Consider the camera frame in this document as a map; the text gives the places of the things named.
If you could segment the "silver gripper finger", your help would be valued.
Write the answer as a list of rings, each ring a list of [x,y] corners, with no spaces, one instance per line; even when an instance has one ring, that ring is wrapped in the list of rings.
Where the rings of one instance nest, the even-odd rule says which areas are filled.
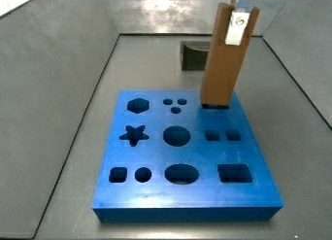
[[[235,6],[235,9],[231,13],[225,34],[225,44],[229,46],[239,46],[241,44],[251,12],[256,3],[257,0],[231,0],[231,4]]]

